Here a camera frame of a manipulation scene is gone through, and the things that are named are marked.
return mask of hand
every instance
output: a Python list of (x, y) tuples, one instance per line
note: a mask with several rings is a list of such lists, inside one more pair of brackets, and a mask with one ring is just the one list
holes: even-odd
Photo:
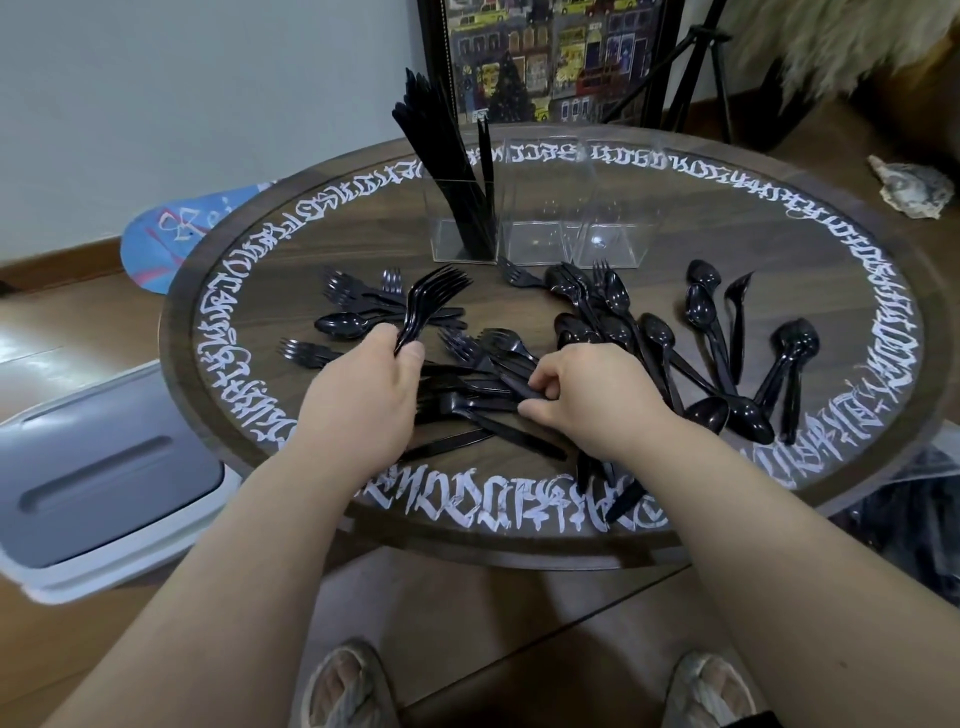
[(317, 465), (331, 463), (359, 483), (393, 465), (414, 430), (423, 344), (394, 358), (396, 327), (378, 324), (351, 352), (334, 359), (310, 384), (297, 430), (283, 452)]
[(615, 344), (570, 344), (550, 353), (530, 386), (547, 400), (525, 400), (519, 413), (600, 460), (623, 462), (644, 430), (675, 417), (643, 365)]

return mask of flip-flop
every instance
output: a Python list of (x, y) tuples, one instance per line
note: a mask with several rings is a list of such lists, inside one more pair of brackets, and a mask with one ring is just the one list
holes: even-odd
[(688, 652), (674, 668), (661, 728), (720, 728), (755, 714), (750, 688), (733, 665), (719, 655)]
[[(345, 681), (343, 667), (349, 673), (355, 671), (355, 676)], [(332, 707), (326, 710), (318, 705), (318, 690), (339, 689), (339, 685), (343, 692)], [(369, 644), (349, 640), (326, 655), (303, 693), (300, 728), (400, 728), (387, 673)]]

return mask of cutlery pile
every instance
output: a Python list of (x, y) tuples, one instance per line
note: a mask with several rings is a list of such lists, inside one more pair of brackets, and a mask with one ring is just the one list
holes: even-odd
[[(657, 386), (664, 401), (678, 414), (719, 434), (724, 428), (753, 442), (770, 445), (777, 435), (770, 417), (786, 386), (780, 437), (787, 445), (796, 442), (801, 414), (801, 376), (804, 365), (820, 350), (816, 329), (806, 319), (780, 326), (772, 337), (778, 358), (763, 383), (751, 397), (737, 391), (743, 373), (745, 321), (744, 299), (751, 274), (731, 283), (724, 299), (732, 302), (732, 347), (728, 348), (717, 318), (713, 296), (720, 286), (720, 273), (703, 260), (693, 260), (686, 271), (684, 318), (708, 342), (708, 375), (702, 376), (674, 349), (676, 337), (670, 326), (652, 313), (635, 319), (630, 296), (620, 276), (605, 261), (597, 261), (588, 274), (569, 263), (549, 266), (542, 279), (522, 270), (506, 258), (497, 266), (504, 280), (519, 288), (542, 288), (569, 302), (574, 312), (554, 320), (557, 348), (575, 343), (610, 342), (639, 359)], [(529, 432), (492, 419), (490, 413), (513, 413), (525, 399), (542, 398), (530, 389), (527, 380), (539, 363), (520, 336), (508, 328), (487, 328), (473, 338), (463, 329), (462, 308), (444, 306), (470, 279), (450, 266), (424, 276), (402, 297), (398, 269), (384, 271), (382, 287), (371, 288), (362, 280), (339, 271), (324, 272), (327, 297), (340, 314), (317, 320), (318, 330), (334, 338), (362, 337), (381, 320), (402, 322), (396, 350), (415, 340), (423, 327), (440, 328), (440, 339), (456, 364), (427, 362), (423, 366), (418, 393), (417, 425), (461, 419), (476, 425), (468, 432), (444, 437), (408, 449), (401, 462), (432, 457), (442, 452), (474, 445), (492, 436), (545, 457), (565, 460), (563, 448)], [(355, 316), (359, 321), (349, 319)], [(283, 339), (279, 352), (294, 363), (321, 369), (340, 356), (320, 344)], [(680, 372), (706, 393), (706, 397), (684, 407), (673, 380)], [(616, 521), (634, 508), (646, 494), (643, 486), (616, 463), (601, 463), (584, 453), (577, 457), (578, 487), (585, 492), (594, 478), (612, 486), (625, 483), (622, 492), (604, 514)]]

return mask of colorful city painting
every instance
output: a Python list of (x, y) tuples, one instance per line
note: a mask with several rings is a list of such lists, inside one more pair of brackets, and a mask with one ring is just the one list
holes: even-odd
[(650, 70), (665, 0), (440, 2), (460, 121), (496, 123), (600, 121)]

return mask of clear acrylic container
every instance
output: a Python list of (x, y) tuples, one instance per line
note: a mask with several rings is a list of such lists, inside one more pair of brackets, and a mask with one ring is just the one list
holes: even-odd
[[(477, 233), (476, 226), (467, 222), (469, 211), (476, 209), (473, 205), (468, 205), (468, 200), (476, 200), (476, 184), (473, 182), (463, 182), (462, 180), (433, 180), (428, 175), (423, 175), (423, 203), (426, 208), (426, 219), (429, 227), (430, 248), (433, 252), (433, 259), (438, 263), (494, 263), (498, 249), (498, 226), (496, 214), (502, 205), (503, 193), (496, 187), (497, 166), (494, 166), (494, 192), (493, 192), (493, 222), (490, 229), (490, 235), (494, 244), (494, 255), (488, 257), (482, 248), (471, 251), (470, 245), (465, 242), (473, 243), (476, 246), (481, 245), (482, 237)], [(474, 174), (477, 176), (480, 191), (483, 195), (479, 199), (485, 199), (486, 188), (483, 181), (483, 174), (480, 172), (479, 165), (474, 168)], [(463, 221), (458, 221), (453, 214), (450, 201), (447, 195), (455, 195), (459, 198), (454, 205), (465, 215)], [(483, 219), (483, 208), (479, 208), (480, 217)]]
[(672, 199), (672, 174), (660, 145), (631, 147), (614, 155), (607, 141), (587, 141), (595, 164), (592, 196), (573, 252), (573, 264), (589, 268), (637, 268), (660, 230)]
[(587, 148), (576, 136), (507, 139), (500, 254), (516, 265), (570, 261), (593, 197)]

